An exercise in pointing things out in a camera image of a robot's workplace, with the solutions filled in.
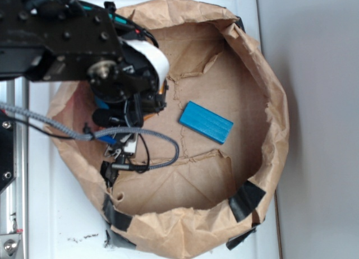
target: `bolt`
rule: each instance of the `bolt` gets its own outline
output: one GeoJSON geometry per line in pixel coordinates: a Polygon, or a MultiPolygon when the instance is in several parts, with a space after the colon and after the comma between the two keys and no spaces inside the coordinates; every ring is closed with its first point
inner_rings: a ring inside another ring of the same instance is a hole
{"type": "Polygon", "coordinates": [[[26,21],[29,18],[29,14],[26,11],[20,11],[18,16],[21,21],[26,21]]]}
{"type": "Polygon", "coordinates": [[[14,240],[9,239],[5,242],[4,249],[9,255],[12,255],[17,249],[17,243],[14,240]]]}
{"type": "Polygon", "coordinates": [[[65,40],[69,40],[69,39],[71,39],[71,33],[68,32],[68,31],[65,31],[65,32],[62,34],[62,37],[63,37],[65,40]]]}
{"type": "Polygon", "coordinates": [[[101,16],[96,15],[96,16],[94,17],[94,22],[95,22],[96,24],[101,23],[101,22],[102,22],[101,16]]]}
{"type": "Polygon", "coordinates": [[[10,129],[12,127],[12,124],[9,121],[5,121],[2,123],[2,127],[5,129],[10,129]]]}
{"type": "Polygon", "coordinates": [[[106,41],[106,40],[109,39],[109,35],[106,32],[102,32],[100,34],[100,38],[101,38],[102,41],[106,41]]]}
{"type": "Polygon", "coordinates": [[[65,61],[65,56],[63,56],[63,55],[58,56],[57,61],[59,61],[59,62],[65,61]]]}
{"type": "Polygon", "coordinates": [[[10,179],[10,178],[11,178],[11,173],[10,173],[10,172],[4,173],[4,177],[5,177],[6,179],[10,179]]]}

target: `white wall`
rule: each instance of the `white wall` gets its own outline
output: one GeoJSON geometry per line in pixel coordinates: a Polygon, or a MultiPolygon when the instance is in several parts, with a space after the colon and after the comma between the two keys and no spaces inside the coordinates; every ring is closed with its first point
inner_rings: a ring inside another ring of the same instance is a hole
{"type": "Polygon", "coordinates": [[[258,0],[289,100],[278,187],[283,256],[359,258],[359,0],[258,0]]]}

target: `black metal bracket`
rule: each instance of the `black metal bracket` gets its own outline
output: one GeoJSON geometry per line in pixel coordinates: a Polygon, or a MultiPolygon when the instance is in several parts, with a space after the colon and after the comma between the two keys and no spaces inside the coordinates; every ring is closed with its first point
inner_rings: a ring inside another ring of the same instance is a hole
{"type": "Polygon", "coordinates": [[[15,124],[0,118],[0,193],[15,179],[14,167],[15,124]]]}

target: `brown paper bag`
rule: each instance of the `brown paper bag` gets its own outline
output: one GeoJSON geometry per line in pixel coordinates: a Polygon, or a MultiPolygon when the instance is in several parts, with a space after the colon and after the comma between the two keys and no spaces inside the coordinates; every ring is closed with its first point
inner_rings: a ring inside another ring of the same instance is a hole
{"type": "MultiPolygon", "coordinates": [[[[144,128],[175,139],[180,159],[144,174],[120,172],[107,188],[99,173],[104,144],[54,143],[119,245],[195,257],[264,221],[288,151],[286,95],[258,42],[225,8],[154,0],[117,13],[150,30],[170,61],[168,106],[144,128]],[[234,123],[223,145],[178,123],[190,100],[234,123]]],[[[48,115],[77,131],[85,122],[95,130],[95,108],[87,82],[67,82],[48,115]]],[[[146,141],[152,163],[172,157],[166,142],[146,141]]],[[[137,147],[135,160],[146,160],[143,147],[137,147]]]]}

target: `gray braided cable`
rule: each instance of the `gray braided cable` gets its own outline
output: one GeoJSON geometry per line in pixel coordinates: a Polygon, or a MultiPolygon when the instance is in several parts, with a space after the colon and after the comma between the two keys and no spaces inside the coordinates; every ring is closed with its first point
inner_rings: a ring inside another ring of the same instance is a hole
{"type": "MultiPolygon", "coordinates": [[[[93,140],[93,136],[90,134],[83,134],[83,133],[75,132],[74,130],[63,125],[62,123],[59,123],[55,120],[47,118],[46,116],[43,116],[41,114],[31,112],[27,109],[8,105],[7,103],[1,102],[1,101],[0,101],[0,108],[6,110],[8,112],[17,113],[17,114],[26,116],[28,118],[46,123],[46,124],[54,127],[55,129],[67,134],[69,137],[72,137],[74,140],[82,140],[82,141],[93,140]]],[[[155,132],[155,131],[146,130],[146,129],[142,129],[142,128],[138,128],[138,127],[111,127],[111,128],[106,128],[104,130],[94,132],[93,135],[95,138],[100,138],[103,136],[109,136],[109,135],[113,135],[116,133],[139,133],[139,134],[151,135],[151,136],[159,137],[162,140],[166,140],[174,146],[176,152],[175,152],[174,157],[170,161],[164,162],[164,163],[161,163],[158,165],[151,165],[149,167],[149,169],[157,169],[157,168],[167,167],[167,166],[173,164],[174,162],[176,162],[176,160],[179,157],[180,147],[178,146],[178,143],[175,140],[173,140],[172,138],[170,138],[164,134],[155,132]]]]}

